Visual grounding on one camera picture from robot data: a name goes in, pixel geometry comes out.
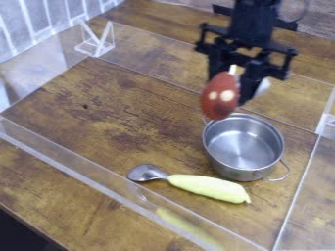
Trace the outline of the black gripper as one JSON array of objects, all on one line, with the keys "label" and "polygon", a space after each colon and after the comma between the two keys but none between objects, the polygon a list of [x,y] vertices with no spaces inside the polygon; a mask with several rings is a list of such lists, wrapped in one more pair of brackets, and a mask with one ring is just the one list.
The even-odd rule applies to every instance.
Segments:
[{"label": "black gripper", "polygon": [[[252,0],[255,3],[282,4],[283,0]],[[244,26],[242,30],[202,23],[195,50],[208,56],[208,79],[227,72],[231,65],[244,67],[239,77],[239,101],[243,106],[255,96],[264,77],[284,80],[298,50],[272,40],[274,28],[260,30]]]}]

